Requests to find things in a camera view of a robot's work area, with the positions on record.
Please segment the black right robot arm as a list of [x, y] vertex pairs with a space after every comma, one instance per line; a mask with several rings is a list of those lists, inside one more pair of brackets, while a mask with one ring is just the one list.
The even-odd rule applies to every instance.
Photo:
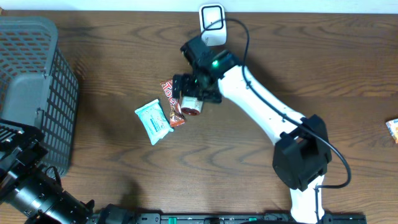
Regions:
[[290, 214], [299, 223], [317, 223], [325, 215], [320, 186], [331, 162], [323, 141], [326, 125], [317, 115], [306, 118], [258, 82], [244, 62], [228, 50], [216, 53], [197, 36], [183, 44], [191, 75], [175, 75], [174, 96], [238, 105], [265, 132], [274, 146], [272, 167], [290, 189]]

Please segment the teal wet wipes packet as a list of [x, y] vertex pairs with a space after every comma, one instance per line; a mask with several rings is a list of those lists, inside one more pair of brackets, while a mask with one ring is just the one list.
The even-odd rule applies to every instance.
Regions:
[[155, 145], [168, 133], [174, 131], [167, 121], [158, 99], [136, 109], [135, 114], [138, 115], [140, 121], [144, 125], [152, 145]]

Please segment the red Topps candy bar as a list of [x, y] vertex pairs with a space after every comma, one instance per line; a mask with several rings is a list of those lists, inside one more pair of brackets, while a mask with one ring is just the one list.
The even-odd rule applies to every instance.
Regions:
[[170, 126], [174, 128], [180, 126], [181, 124], [184, 124], [185, 118], [182, 114], [179, 101], [172, 96], [172, 80], [166, 80], [164, 82], [161, 82], [160, 84], [165, 93], [165, 96], [168, 98], [168, 101], [170, 103]]

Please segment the orange Kleenex tissue pack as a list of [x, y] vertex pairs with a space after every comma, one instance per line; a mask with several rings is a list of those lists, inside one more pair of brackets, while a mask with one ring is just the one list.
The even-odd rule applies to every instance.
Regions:
[[394, 142], [398, 143], [398, 119], [392, 119], [386, 122], [386, 126]]

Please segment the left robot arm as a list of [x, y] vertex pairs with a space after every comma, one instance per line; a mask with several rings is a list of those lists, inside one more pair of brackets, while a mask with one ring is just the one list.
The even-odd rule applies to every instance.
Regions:
[[[26, 124], [1, 120], [1, 202], [27, 217], [27, 223], [135, 223], [134, 212], [109, 204], [95, 213], [62, 187], [55, 166], [40, 164], [47, 150], [44, 134]], [[49, 177], [49, 169], [55, 176]]]

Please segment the green lidded white jar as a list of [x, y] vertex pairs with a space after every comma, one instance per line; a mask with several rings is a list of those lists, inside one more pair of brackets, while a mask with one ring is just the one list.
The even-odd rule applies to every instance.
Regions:
[[203, 102], [198, 98], [191, 96], [184, 96], [181, 102], [181, 110], [183, 113], [196, 116], [201, 113]]

